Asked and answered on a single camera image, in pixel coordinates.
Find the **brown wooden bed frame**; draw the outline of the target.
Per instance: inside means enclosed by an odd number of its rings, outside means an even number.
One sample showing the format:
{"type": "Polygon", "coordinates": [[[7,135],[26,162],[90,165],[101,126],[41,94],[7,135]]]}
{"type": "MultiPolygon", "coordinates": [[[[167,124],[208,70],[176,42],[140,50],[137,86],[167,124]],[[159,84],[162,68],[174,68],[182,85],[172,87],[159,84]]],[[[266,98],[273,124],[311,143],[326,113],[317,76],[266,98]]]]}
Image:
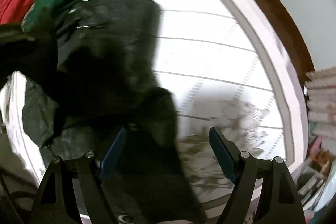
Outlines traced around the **brown wooden bed frame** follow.
{"type": "Polygon", "coordinates": [[[306,73],[314,70],[307,46],[295,22],[280,0],[254,0],[264,12],[285,47],[297,73],[300,85],[307,81],[306,73]]]}

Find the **stack of folded towels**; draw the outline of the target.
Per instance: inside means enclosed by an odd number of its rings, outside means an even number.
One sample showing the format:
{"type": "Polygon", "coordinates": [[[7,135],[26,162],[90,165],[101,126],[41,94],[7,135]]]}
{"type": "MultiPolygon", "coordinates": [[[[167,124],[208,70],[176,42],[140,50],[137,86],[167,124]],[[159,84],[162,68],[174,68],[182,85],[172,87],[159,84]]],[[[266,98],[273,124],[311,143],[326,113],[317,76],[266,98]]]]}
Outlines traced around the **stack of folded towels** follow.
{"type": "Polygon", "coordinates": [[[335,139],[335,67],[306,73],[309,130],[312,135],[335,139]]]}

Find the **black leather jacket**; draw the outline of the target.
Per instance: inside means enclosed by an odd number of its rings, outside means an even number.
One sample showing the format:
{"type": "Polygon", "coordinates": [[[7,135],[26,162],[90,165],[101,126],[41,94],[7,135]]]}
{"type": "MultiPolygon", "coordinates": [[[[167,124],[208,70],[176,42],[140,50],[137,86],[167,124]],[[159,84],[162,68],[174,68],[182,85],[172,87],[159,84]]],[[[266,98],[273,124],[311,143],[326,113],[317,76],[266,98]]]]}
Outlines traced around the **black leather jacket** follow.
{"type": "Polygon", "coordinates": [[[116,169],[102,180],[116,215],[203,223],[175,145],[172,95],[152,70],[160,13],[151,0],[91,0],[59,20],[43,10],[28,32],[3,24],[1,83],[14,71],[27,77],[23,125],[44,161],[93,151],[102,162],[126,131],[116,169]]]}

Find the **white checked bed sheet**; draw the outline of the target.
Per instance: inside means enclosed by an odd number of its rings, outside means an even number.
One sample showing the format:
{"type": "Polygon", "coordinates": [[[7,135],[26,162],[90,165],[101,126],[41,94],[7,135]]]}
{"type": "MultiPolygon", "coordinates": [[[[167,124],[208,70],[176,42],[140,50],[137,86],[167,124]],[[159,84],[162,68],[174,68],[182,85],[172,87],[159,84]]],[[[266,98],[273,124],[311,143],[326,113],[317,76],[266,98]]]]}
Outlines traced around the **white checked bed sheet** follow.
{"type": "MultiPolygon", "coordinates": [[[[305,159],[307,122],[267,18],[253,0],[151,1],[161,9],[152,70],[171,92],[175,145],[203,223],[221,216],[242,223],[254,200],[274,212],[268,223],[291,223],[285,182],[305,159]]],[[[57,157],[44,161],[25,132],[27,89],[19,71],[1,83],[1,190],[13,212],[2,223],[30,223],[57,157]]]]}

